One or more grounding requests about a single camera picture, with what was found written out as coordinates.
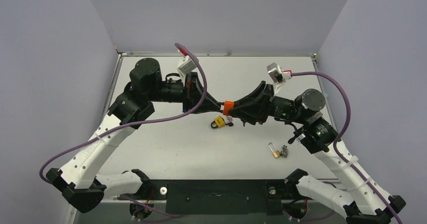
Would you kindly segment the orange black padlock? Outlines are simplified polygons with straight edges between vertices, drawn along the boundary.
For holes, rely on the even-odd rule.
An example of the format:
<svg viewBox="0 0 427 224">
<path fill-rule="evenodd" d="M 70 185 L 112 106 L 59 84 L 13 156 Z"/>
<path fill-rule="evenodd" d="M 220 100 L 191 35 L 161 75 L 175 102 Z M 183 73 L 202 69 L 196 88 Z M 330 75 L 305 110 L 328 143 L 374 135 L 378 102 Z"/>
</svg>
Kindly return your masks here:
<svg viewBox="0 0 427 224">
<path fill-rule="evenodd" d="M 230 111 L 234 108 L 234 106 L 235 106 L 234 101 L 224 101 L 222 114 L 225 116 L 231 116 Z"/>
</svg>

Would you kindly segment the yellow padlock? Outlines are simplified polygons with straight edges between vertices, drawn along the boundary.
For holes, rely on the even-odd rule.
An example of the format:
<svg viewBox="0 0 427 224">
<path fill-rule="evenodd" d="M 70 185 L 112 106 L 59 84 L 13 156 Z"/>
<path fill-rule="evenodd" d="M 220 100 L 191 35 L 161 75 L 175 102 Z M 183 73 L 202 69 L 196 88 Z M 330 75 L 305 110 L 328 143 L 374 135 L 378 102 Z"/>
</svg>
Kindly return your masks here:
<svg viewBox="0 0 427 224">
<path fill-rule="evenodd" d="M 226 122 L 225 122 L 224 118 L 221 116 L 218 116 L 213 120 L 213 122 L 211 122 L 210 127 L 212 129 L 217 129 L 217 128 L 222 128 L 225 125 L 226 125 Z"/>
</svg>

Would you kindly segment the silver keys bunch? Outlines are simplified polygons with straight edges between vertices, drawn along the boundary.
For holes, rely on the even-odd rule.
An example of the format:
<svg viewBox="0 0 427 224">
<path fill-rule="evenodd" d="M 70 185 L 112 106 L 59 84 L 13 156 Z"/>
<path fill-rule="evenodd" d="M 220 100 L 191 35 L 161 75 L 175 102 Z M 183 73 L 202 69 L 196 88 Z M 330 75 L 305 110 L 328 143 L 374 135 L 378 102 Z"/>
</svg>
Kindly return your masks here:
<svg viewBox="0 0 427 224">
<path fill-rule="evenodd" d="M 232 117 L 230 116 L 225 117 L 225 125 L 229 127 L 234 126 Z"/>
</svg>

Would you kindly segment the brass padlock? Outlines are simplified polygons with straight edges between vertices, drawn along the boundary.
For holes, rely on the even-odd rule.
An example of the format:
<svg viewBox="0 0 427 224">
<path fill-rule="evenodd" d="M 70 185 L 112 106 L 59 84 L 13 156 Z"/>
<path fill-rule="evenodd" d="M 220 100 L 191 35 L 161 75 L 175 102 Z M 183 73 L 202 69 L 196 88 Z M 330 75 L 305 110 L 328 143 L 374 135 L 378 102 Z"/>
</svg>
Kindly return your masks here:
<svg viewBox="0 0 427 224">
<path fill-rule="evenodd" d="M 272 142 L 268 143 L 268 147 L 271 150 L 275 159 L 278 159 L 279 157 L 281 157 L 281 152 L 275 147 L 275 145 Z"/>
</svg>

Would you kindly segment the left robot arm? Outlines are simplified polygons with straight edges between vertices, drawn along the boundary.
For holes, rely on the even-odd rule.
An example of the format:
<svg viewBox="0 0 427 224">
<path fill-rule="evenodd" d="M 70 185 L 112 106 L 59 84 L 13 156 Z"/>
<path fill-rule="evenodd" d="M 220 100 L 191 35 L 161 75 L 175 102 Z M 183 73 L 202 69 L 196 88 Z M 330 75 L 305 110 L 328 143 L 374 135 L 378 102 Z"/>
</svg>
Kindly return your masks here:
<svg viewBox="0 0 427 224">
<path fill-rule="evenodd" d="M 129 82 L 108 109 L 91 139 L 74 147 L 76 154 L 60 168 L 46 170 L 45 181 L 81 213 L 94 209 L 105 198 L 133 194 L 144 199 L 150 192 L 149 177 L 138 169 L 116 175 L 99 170 L 120 144 L 141 125 L 150 124 L 155 102 L 181 103 L 182 116 L 203 112 L 208 101 L 206 76 L 199 60 L 186 55 L 177 66 L 178 80 L 165 80 L 154 58 L 139 60 Z"/>
</svg>

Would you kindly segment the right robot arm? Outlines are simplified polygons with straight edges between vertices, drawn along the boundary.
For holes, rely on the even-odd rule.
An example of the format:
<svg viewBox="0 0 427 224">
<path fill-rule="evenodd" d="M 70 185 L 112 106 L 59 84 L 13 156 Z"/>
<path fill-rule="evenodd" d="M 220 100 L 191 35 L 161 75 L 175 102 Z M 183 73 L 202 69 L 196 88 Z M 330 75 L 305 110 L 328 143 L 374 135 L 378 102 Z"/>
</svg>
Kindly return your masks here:
<svg viewBox="0 0 427 224">
<path fill-rule="evenodd" d="M 290 197 L 313 199 L 341 215 L 347 223 L 390 223 L 405 206 L 401 196 L 391 195 L 360 166 L 346 148 L 340 134 L 322 116 L 323 94 L 307 89 L 295 99 L 276 96 L 273 86 L 261 82 L 249 95 L 224 104 L 223 113 L 243 123 L 262 124 L 268 117 L 300 127 L 289 143 L 298 141 L 320 160 L 344 186 L 339 190 L 296 169 L 285 179 L 284 191 Z"/>
</svg>

